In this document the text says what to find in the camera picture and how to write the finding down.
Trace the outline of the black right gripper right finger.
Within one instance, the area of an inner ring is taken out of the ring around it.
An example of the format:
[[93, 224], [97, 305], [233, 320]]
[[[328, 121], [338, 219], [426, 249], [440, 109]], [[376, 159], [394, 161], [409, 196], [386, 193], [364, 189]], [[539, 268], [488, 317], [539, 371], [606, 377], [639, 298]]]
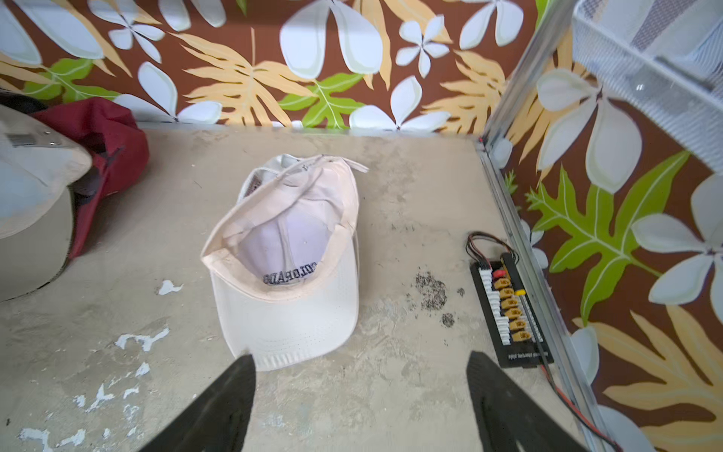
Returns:
[[466, 367], [484, 451], [584, 451], [488, 355], [473, 351]]

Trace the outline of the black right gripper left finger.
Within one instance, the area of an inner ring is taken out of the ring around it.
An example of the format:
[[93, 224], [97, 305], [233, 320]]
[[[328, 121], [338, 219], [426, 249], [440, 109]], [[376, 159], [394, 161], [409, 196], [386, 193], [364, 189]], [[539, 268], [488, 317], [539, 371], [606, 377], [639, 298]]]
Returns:
[[248, 432], [256, 389], [254, 359], [236, 359], [144, 451], [240, 451]]

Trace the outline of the red baseball cap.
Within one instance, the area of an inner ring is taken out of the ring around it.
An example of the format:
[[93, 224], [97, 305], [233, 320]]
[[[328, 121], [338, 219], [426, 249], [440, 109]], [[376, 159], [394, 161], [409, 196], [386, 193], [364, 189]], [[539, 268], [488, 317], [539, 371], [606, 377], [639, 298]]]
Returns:
[[100, 97], [56, 105], [32, 117], [81, 145], [92, 159], [90, 170], [72, 184], [75, 231], [69, 258], [75, 259], [84, 252], [99, 203], [141, 177], [150, 158], [148, 141], [130, 109]]

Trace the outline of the beige baseball cap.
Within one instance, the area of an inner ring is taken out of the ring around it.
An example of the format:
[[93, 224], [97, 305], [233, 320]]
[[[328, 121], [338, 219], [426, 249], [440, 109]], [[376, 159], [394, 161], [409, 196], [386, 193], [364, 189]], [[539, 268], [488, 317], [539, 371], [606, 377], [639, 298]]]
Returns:
[[1, 299], [31, 293], [62, 273], [75, 229], [72, 184], [90, 154], [32, 117], [1, 107]]

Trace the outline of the black baseball cap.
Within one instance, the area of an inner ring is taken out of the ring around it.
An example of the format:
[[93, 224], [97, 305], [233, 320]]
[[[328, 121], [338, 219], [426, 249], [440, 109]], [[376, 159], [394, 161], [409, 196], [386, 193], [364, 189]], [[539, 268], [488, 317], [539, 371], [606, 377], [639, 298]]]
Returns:
[[1, 90], [0, 104], [27, 115], [48, 109], [47, 105], [37, 99], [7, 90]]

